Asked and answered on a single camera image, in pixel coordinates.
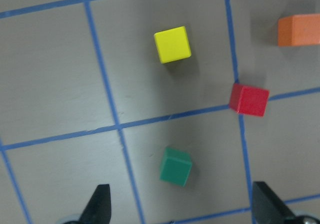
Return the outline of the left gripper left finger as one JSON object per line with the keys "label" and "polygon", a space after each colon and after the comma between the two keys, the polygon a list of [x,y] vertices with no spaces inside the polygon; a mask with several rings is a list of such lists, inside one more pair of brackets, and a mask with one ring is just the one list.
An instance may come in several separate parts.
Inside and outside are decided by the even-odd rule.
{"label": "left gripper left finger", "polygon": [[110,223],[111,191],[109,184],[99,184],[77,223]]}

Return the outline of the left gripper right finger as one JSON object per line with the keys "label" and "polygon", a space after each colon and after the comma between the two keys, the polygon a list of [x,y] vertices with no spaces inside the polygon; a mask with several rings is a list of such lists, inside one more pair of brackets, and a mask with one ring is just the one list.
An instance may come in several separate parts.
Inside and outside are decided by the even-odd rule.
{"label": "left gripper right finger", "polygon": [[257,223],[302,222],[264,181],[252,185],[252,214]]}

